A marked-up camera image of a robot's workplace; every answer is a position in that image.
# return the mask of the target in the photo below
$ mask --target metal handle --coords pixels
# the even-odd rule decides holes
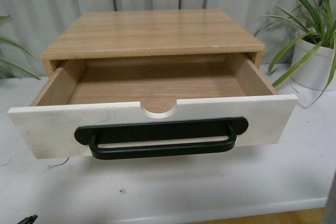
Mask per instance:
[[[162,157],[191,155],[201,153],[226,152],[235,146],[237,134],[231,125],[227,126],[227,140],[201,142],[201,143],[183,143],[183,144],[164,144],[148,146],[131,146],[116,148],[100,148],[99,136],[92,134],[89,147],[92,155],[97,159],[124,159],[140,157]]]
[[[91,125],[78,127],[76,140],[89,145],[98,159],[123,159],[216,153],[231,150],[237,135],[243,134],[248,122],[243,117],[181,120],[150,123]],[[100,148],[99,144],[181,140],[228,136],[227,140],[180,144]]]

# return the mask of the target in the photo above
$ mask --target wooden floor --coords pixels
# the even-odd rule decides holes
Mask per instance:
[[[324,208],[277,214],[257,215],[226,220],[196,222],[194,224],[320,224]]]

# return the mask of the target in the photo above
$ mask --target spider plant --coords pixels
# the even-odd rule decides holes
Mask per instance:
[[[304,55],[302,59],[293,64],[282,76],[280,76],[272,84],[274,87],[281,84],[284,80],[290,77],[291,74],[297,71],[305,62],[307,62],[316,53],[316,51],[320,47],[333,48],[334,53],[328,81],[324,89],[320,93],[320,95],[315,100],[317,101],[324,93],[330,82],[332,81],[336,70],[336,31],[335,31],[336,20],[332,15],[330,0],[322,0],[321,5],[319,5],[316,0],[296,0],[296,1],[299,4],[298,8],[303,13],[300,16],[295,16],[293,14],[293,11],[290,12],[281,6],[276,6],[276,8],[280,10],[283,14],[285,14],[285,16],[279,16],[279,15],[263,16],[276,19],[277,21],[285,21],[303,32],[302,35],[297,36],[295,39],[287,43],[282,49],[280,49],[280,51],[273,57],[268,67],[268,72],[272,74],[274,71],[276,71],[276,69],[273,70],[273,68],[274,65],[277,63],[277,61],[289,48],[291,48],[301,39],[310,42],[315,46],[309,52],[307,52],[307,54]]]
[[[0,19],[4,19],[4,18],[8,18],[9,15],[0,15]],[[1,37],[0,36],[0,42],[4,42],[4,43],[7,43],[7,44],[10,44],[14,47],[17,47],[19,49],[21,49],[22,51],[26,52],[27,54],[31,55],[30,52],[28,52],[25,48],[23,48],[22,46],[20,46],[19,44],[11,41],[10,39],[7,39],[7,38],[4,38],[4,37]],[[24,73],[27,73],[29,74],[30,76],[36,78],[36,79],[40,79],[39,77],[37,77],[36,75],[34,75],[33,73],[29,72],[28,70],[18,66],[17,64],[14,64],[8,60],[5,60],[4,58],[0,57],[0,69],[3,69],[5,70],[6,72],[10,73],[12,76],[15,76],[14,73],[10,70],[10,68],[8,68],[8,66],[11,66],[11,67],[14,67]]]

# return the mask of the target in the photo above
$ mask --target wood grain surface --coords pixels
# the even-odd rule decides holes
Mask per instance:
[[[263,50],[261,42],[220,10],[153,10],[84,14],[41,56],[62,60],[252,52],[253,62],[260,63]]]
[[[245,96],[225,62],[87,67],[68,104],[140,101],[150,112],[177,99]]]
[[[323,211],[324,208],[317,208],[226,220],[195,222],[193,224],[320,224]]]

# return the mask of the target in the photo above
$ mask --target wooden top panel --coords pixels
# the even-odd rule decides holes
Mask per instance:
[[[41,56],[62,60],[263,50],[220,10],[157,10],[84,14]]]

